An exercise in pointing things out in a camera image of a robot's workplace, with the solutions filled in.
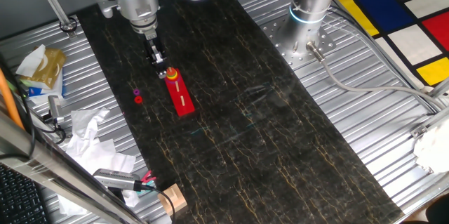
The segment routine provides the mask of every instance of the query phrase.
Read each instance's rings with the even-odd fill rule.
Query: white cable
[[[329,18],[332,18],[333,20],[340,20],[340,18],[341,17],[338,17],[338,18],[335,18],[335,17],[333,17],[333,16],[331,16],[331,15],[327,15]],[[352,29],[354,29],[354,30],[358,30],[355,26],[353,26],[349,21],[347,21],[348,23],[347,23],[347,26],[348,27],[351,27]],[[391,66],[390,65],[390,62],[388,61],[388,60],[386,60],[386,59],[384,59],[384,58],[381,58],[376,52],[375,52],[375,50],[373,49],[373,47],[371,47],[371,44],[369,44],[365,39],[363,39],[362,37],[360,37],[360,35],[359,34],[354,34],[353,32],[351,32],[351,31],[349,31],[349,30],[346,30],[345,28],[343,28],[343,27],[338,27],[338,26],[336,26],[336,25],[331,25],[331,24],[329,24],[329,23],[327,23],[326,21],[323,21],[323,23],[324,24],[326,24],[326,25],[328,25],[328,26],[330,26],[330,27],[334,27],[334,28],[337,28],[338,30],[342,30],[343,32],[346,32],[347,34],[352,34],[354,37],[356,37],[359,41],[361,41],[361,42],[363,42],[376,56],[377,56],[377,58],[379,58],[379,60],[381,60],[389,69],[390,69],[390,72],[395,76],[395,77],[397,77],[398,79],[403,79],[403,77],[400,77],[400,76],[398,76],[397,75],[397,73],[395,73],[395,70],[394,70],[394,67],[393,66]]]
[[[328,64],[326,63],[326,61],[322,61],[321,64],[323,65],[324,69],[326,70],[326,72],[329,74],[329,77],[340,87],[343,88],[345,90],[348,91],[355,91],[355,92],[371,92],[371,91],[385,91],[385,90],[395,90],[395,91],[405,91],[414,95],[418,95],[419,97],[422,97],[426,100],[428,100],[429,102],[432,102],[433,104],[435,104],[438,108],[440,108],[441,110],[445,109],[445,106],[440,104],[440,102],[436,101],[434,98],[432,98],[429,95],[426,95],[424,93],[420,93],[419,91],[416,91],[414,89],[411,88],[407,88],[407,87],[402,87],[402,86],[378,86],[378,87],[374,87],[374,88],[354,88],[354,87],[349,87],[344,85],[342,82],[340,82],[335,76],[334,74],[332,74],[332,72],[329,69]]]
[[[328,17],[330,17],[330,18],[332,18],[333,20],[339,20],[340,18],[334,18],[333,16],[330,16],[330,15],[328,15]],[[351,32],[351,31],[349,31],[349,30],[346,30],[346,29],[344,29],[344,28],[342,28],[342,27],[338,27],[338,26],[336,26],[336,25],[331,25],[331,24],[329,24],[329,23],[327,23],[327,22],[325,22],[325,21],[323,21],[323,23],[324,24],[326,24],[326,25],[328,25],[328,26],[330,26],[330,27],[334,27],[334,28],[336,28],[336,29],[339,29],[339,30],[342,30],[342,31],[344,31],[344,32],[346,32],[346,33],[349,33],[349,34],[352,34],[354,37],[356,37],[358,40],[360,40],[360,41],[362,41],[375,55],[377,55],[376,54],[376,52],[374,52],[374,49],[371,47],[371,45],[367,42],[367,41],[365,41],[365,39],[363,39],[363,38],[361,38],[361,37],[359,37],[359,35],[358,34],[354,34],[353,32]],[[424,93],[421,93],[421,92],[419,92],[419,91],[416,91],[415,89],[412,89],[412,88],[408,88],[408,87],[399,87],[399,86],[379,86],[379,87],[375,87],[375,88],[353,88],[353,87],[349,87],[349,86],[345,86],[344,84],[342,84],[340,81],[338,81],[335,77],[334,77],[334,75],[332,74],[332,72],[329,70],[329,67],[327,66],[327,64],[326,64],[326,66],[325,66],[325,69],[326,69],[326,71],[328,72],[328,74],[329,74],[329,76],[335,81],[335,83],[338,85],[338,86],[340,86],[340,87],[342,87],[342,88],[344,88],[344,89],[346,89],[346,90],[348,90],[348,91],[353,91],[353,90],[356,90],[356,89],[358,89],[358,90],[360,90],[360,91],[358,91],[358,92],[367,92],[366,90],[368,90],[368,89],[375,89],[375,91],[381,91],[381,90],[397,90],[397,91],[405,91],[405,92],[409,92],[409,93],[412,93],[412,94],[415,94],[415,95],[418,95],[419,97],[421,97],[421,98],[424,98],[425,100],[428,100],[428,101],[430,101],[430,102],[432,102],[433,104],[435,104],[438,108],[440,108],[440,109],[444,109],[445,108],[445,106],[444,105],[442,105],[440,102],[438,102],[435,98],[432,98],[431,96],[429,96],[429,95],[427,95],[427,94],[424,94]],[[396,77],[398,77],[399,79],[400,79],[400,77],[394,72],[394,71],[391,71],[391,73],[392,74],[394,74]]]

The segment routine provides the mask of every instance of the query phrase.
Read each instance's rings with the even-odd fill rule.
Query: blue rectangle
[[[384,32],[409,25],[413,19],[396,0],[356,0],[365,14]]]

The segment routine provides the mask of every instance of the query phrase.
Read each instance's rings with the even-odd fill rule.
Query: red rectangle
[[[425,20],[422,24],[449,51],[449,12]]]
[[[185,87],[179,69],[176,69],[176,72],[179,77],[175,81],[168,80],[167,78],[165,78],[165,80],[168,92],[170,92],[171,100],[175,105],[177,115],[181,117],[182,115],[195,111],[195,107],[190,99],[189,92]]]

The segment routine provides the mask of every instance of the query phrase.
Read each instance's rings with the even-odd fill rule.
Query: black mat
[[[77,13],[179,223],[391,223],[402,215],[237,0],[160,0],[158,31],[196,112],[179,118],[118,13]],[[143,104],[133,102],[140,89]]]

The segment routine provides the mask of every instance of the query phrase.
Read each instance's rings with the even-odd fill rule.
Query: mondrian pattern
[[[339,0],[422,88],[449,77],[449,0]]]

